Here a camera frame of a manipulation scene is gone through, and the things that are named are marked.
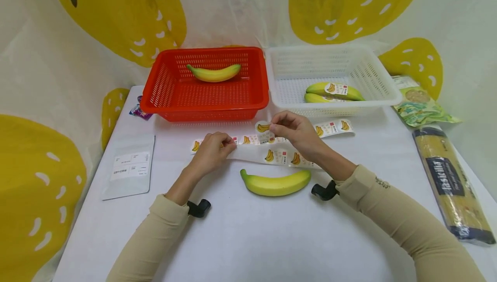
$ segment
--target white pouch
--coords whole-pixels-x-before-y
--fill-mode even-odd
[[[148,193],[154,144],[155,135],[118,140],[102,200]]]

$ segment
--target person's right hand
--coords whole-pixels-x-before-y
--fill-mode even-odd
[[[269,130],[276,136],[287,138],[308,161],[318,163],[323,154],[331,150],[318,136],[309,119],[289,111],[277,113]]]

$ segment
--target beige sleeve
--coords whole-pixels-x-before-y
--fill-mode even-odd
[[[467,250],[421,204],[359,165],[340,198],[373,220],[415,263],[419,282],[485,281]]]
[[[181,207],[163,194],[119,254],[107,282],[151,281],[157,267],[184,229],[189,207]]]

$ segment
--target red basket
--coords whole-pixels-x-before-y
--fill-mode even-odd
[[[230,80],[196,79],[187,64],[223,69],[241,64]],[[162,51],[148,76],[140,103],[145,113],[170,122],[252,119],[267,106],[269,93],[262,50],[257,47],[174,49]]]

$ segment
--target white plastic basket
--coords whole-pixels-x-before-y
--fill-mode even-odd
[[[304,116],[356,116],[402,101],[393,79],[365,45],[273,47],[265,55],[271,99],[281,110]],[[353,86],[366,101],[306,103],[307,87],[322,81]]]

